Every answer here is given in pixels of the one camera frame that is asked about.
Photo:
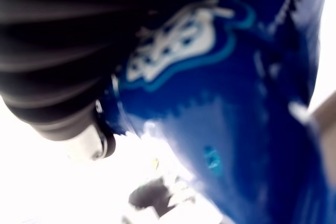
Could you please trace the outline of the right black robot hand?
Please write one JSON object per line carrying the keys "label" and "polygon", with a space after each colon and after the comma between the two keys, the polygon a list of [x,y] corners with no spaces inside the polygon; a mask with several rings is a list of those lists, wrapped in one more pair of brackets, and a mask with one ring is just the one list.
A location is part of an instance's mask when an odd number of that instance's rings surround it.
{"label": "right black robot hand", "polygon": [[96,113],[114,67],[137,43],[150,13],[177,0],[1,0],[1,97],[70,156],[115,150]]}

